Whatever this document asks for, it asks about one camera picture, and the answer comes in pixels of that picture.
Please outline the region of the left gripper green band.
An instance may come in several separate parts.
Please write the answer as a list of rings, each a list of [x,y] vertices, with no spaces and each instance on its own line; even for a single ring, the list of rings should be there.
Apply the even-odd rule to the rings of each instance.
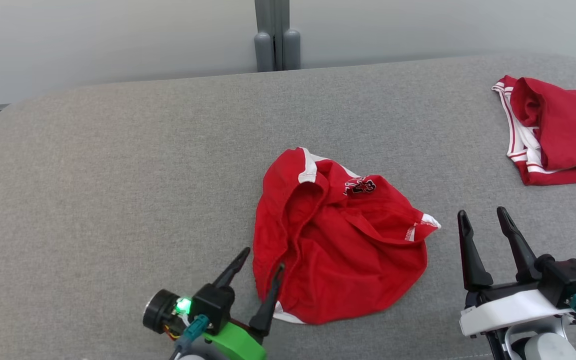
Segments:
[[[231,282],[246,263],[251,248],[245,247],[212,283],[217,289],[200,289],[182,297],[162,289],[148,301],[142,325],[173,340],[171,360],[265,360],[262,337],[272,328],[281,291],[285,264],[275,270],[270,288],[249,326],[231,318],[234,293]]]

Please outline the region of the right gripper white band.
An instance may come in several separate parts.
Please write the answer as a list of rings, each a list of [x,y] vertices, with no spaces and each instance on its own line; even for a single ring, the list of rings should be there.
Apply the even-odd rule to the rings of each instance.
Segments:
[[[537,257],[505,207],[496,208],[499,226],[510,244],[516,282],[494,284],[474,243],[474,230],[467,212],[459,210],[457,225],[462,264],[462,282],[467,291],[459,326],[464,337],[510,328],[546,317],[572,313],[556,307],[538,289],[542,273]]]

